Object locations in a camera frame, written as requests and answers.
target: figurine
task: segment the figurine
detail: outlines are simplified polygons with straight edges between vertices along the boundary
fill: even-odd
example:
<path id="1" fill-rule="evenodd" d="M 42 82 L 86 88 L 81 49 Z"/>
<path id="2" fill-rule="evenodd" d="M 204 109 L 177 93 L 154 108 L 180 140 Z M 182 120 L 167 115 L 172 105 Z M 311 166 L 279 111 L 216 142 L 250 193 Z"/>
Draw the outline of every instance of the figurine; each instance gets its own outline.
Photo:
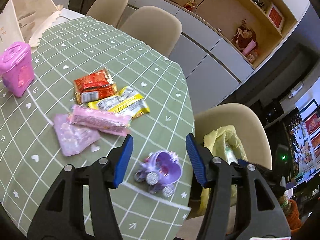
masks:
<path id="1" fill-rule="evenodd" d="M 183 7 L 191 11 L 195 4 L 197 4 L 196 0 L 189 0 Z"/>
<path id="2" fill-rule="evenodd" d="M 244 19 L 231 42 L 242 52 L 252 40 L 258 45 L 256 33 L 247 27 L 247 23 Z"/>
<path id="3" fill-rule="evenodd" d="M 141 170 L 135 173 L 134 179 L 137 182 L 146 181 L 149 184 L 148 192 L 150 194 L 160 190 L 165 197 L 174 194 L 173 184 L 182 175 L 182 168 L 176 153 L 165 150 L 150 153 L 149 157 L 140 165 Z"/>

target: chair backrest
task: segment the chair backrest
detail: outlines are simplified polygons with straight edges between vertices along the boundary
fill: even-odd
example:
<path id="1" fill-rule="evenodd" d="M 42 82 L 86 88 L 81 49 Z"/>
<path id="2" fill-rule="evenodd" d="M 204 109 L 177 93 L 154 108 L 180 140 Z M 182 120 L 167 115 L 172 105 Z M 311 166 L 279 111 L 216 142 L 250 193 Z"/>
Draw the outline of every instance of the chair backrest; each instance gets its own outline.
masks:
<path id="1" fill-rule="evenodd" d="M 172 14 L 158 7 L 144 6 L 136 10 L 120 30 L 168 57 L 181 35 L 182 25 Z"/>
<path id="2" fill-rule="evenodd" d="M 272 169 L 272 156 L 265 130 L 256 114 L 241 104 L 224 104 L 195 115 L 196 141 L 212 130 L 233 125 L 248 161 Z"/>
<path id="3" fill-rule="evenodd" d="M 101 22 L 117 27 L 129 0 L 96 0 L 87 12 Z"/>

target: wooden shelf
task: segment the wooden shelf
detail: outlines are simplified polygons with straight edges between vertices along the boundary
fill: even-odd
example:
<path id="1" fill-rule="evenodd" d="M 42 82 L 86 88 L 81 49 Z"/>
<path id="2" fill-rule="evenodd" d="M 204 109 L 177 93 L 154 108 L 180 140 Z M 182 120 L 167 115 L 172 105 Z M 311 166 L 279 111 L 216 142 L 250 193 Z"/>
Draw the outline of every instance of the wooden shelf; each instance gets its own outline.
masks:
<path id="1" fill-rule="evenodd" d="M 283 38 L 282 33 L 270 18 L 259 8 L 252 0 L 238 0 L 246 9 L 248 9 L 257 19 L 273 34 Z"/>

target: toy wheel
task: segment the toy wheel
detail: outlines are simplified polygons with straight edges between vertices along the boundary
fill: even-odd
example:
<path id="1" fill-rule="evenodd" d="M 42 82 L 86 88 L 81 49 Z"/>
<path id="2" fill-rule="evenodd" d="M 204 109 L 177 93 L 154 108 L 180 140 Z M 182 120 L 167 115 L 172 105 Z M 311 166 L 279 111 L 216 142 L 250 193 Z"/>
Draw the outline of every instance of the toy wheel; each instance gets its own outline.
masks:
<path id="1" fill-rule="evenodd" d="M 155 194 L 157 192 L 157 190 L 155 190 L 155 188 L 156 188 L 156 185 L 150 185 L 148 188 L 148 192 L 150 194 Z"/>
<path id="2" fill-rule="evenodd" d="M 159 180 L 160 180 L 159 175 L 156 174 L 155 172 L 150 172 L 146 177 L 146 182 L 149 185 L 155 185 L 158 183 Z"/>
<path id="3" fill-rule="evenodd" d="M 143 177 L 143 172 L 142 171 L 137 171 L 135 174 L 134 174 L 134 180 L 136 182 L 142 182 L 145 180 L 145 178 Z"/>
<path id="4" fill-rule="evenodd" d="M 164 189 L 162 190 L 162 194 L 165 197 L 171 197 L 173 193 L 174 193 L 174 186 L 172 184 L 164 187 Z"/>

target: dining table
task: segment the dining table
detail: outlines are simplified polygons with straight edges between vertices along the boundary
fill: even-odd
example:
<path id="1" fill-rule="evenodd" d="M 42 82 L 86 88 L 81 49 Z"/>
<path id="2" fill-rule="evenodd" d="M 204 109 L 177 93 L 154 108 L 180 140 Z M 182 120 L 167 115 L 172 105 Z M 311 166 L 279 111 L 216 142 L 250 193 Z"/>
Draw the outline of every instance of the dining table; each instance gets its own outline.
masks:
<path id="1" fill-rule="evenodd" d="M 0 201 L 26 235 L 48 189 L 67 164 L 89 166 L 124 137 L 100 133 L 82 153 L 66 157 L 56 137 L 56 114 L 76 104 L 73 81 L 105 67 L 118 90 L 131 86 L 150 108 L 132 120 L 134 146 L 122 184 L 110 190 L 123 239 L 172 240 L 187 218 L 193 170 L 186 135 L 194 133 L 188 86 L 181 67 L 142 41 L 90 16 L 63 9 L 32 54 L 35 79 L 20 98 L 0 83 Z M 178 155 L 182 176 L 174 194 L 148 193 L 136 182 L 140 163 L 159 150 Z M 93 235 L 89 189 L 83 188 L 85 229 Z"/>

